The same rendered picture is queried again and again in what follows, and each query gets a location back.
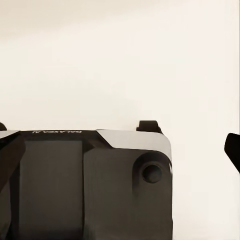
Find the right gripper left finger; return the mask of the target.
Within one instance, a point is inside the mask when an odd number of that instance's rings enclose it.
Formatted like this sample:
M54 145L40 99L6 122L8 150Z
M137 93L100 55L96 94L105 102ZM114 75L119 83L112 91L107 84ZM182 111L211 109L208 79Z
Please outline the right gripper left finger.
M0 138L0 193L26 152L22 133Z

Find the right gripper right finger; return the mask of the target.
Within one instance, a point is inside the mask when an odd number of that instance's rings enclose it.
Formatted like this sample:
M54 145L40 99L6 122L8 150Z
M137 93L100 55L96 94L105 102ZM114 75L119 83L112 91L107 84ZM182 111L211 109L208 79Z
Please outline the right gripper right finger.
M224 151L240 173L240 135L228 133Z

